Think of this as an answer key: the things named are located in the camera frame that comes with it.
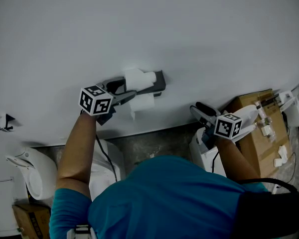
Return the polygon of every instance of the person's right arm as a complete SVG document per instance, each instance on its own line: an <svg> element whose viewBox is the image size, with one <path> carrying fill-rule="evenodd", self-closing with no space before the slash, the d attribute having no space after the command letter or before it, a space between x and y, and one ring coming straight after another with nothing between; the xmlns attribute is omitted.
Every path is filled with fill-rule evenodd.
<svg viewBox="0 0 299 239"><path fill-rule="evenodd" d="M228 179L240 181L260 178L232 141L219 137L215 144Z"/></svg>

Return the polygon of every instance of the white wall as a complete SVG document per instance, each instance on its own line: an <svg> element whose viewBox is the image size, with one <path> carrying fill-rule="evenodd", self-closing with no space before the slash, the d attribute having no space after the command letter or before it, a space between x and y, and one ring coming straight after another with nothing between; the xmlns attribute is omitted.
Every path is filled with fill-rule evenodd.
<svg viewBox="0 0 299 239"><path fill-rule="evenodd" d="M168 83L156 108L98 130L190 121L189 105L299 82L299 0L0 0L0 112L34 145L65 142L82 86L138 66Z"/></svg>

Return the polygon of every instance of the black strap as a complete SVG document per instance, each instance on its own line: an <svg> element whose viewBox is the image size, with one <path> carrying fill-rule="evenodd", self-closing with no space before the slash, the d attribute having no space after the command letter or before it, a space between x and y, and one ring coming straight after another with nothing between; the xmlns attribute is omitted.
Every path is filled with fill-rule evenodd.
<svg viewBox="0 0 299 239"><path fill-rule="evenodd" d="M278 180L278 179L273 179L273 178L261 178L261 179L248 179L248 180L241 180L237 181L239 184L246 184L246 183L254 183L254 182L269 182L269 183L274 183L278 184L286 189L288 189L292 193L298 192L295 186L288 184L287 182Z"/></svg>

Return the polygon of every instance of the wall-mounted holder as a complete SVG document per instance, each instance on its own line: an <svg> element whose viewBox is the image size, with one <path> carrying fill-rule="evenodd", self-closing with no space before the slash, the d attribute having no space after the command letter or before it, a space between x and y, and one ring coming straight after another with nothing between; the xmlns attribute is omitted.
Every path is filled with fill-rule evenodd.
<svg viewBox="0 0 299 239"><path fill-rule="evenodd" d="M0 117L0 130L3 132L13 132L13 126L9 125L9 122L15 120L14 117L9 114L3 114Z"/></svg>

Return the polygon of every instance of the white box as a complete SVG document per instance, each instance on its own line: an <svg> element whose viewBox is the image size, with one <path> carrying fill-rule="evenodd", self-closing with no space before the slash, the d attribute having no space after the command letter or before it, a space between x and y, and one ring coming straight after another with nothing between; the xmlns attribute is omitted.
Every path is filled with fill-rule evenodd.
<svg viewBox="0 0 299 239"><path fill-rule="evenodd" d="M91 116L107 114L112 100L112 95L99 86L93 85L81 89L79 106Z"/></svg>
<svg viewBox="0 0 299 239"><path fill-rule="evenodd" d="M242 124L242 119L231 113L217 117L214 135L234 139L238 136Z"/></svg>

